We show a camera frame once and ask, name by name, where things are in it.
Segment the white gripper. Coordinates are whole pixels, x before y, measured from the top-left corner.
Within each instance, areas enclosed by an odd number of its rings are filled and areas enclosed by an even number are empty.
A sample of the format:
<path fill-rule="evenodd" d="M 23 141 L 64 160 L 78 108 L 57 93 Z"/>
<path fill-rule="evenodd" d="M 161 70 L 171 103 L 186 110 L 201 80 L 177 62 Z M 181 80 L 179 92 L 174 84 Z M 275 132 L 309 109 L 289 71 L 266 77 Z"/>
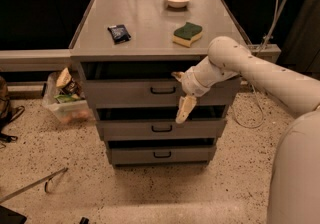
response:
<path fill-rule="evenodd" d="M 181 82 L 183 91 L 187 94 L 179 99 L 178 112 L 175 121 L 182 124 L 186 121 L 189 114 L 197 104 L 196 97 L 202 97 L 210 88 L 202 85 L 196 78 L 194 66 L 190 67 L 186 72 L 172 72 L 171 75 Z"/>

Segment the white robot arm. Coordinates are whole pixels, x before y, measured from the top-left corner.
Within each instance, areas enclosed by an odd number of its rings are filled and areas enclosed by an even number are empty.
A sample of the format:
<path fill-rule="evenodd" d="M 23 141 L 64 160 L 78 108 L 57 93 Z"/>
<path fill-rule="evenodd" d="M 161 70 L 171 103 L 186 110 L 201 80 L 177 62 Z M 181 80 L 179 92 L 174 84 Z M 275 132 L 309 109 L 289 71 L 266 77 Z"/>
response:
<path fill-rule="evenodd" d="M 217 37 L 201 62 L 175 74 L 186 93 L 179 100 L 176 121 L 184 122 L 214 84 L 236 75 L 295 117 L 276 149 L 267 224 L 320 224 L 319 80 L 255 57 L 229 37 Z"/>

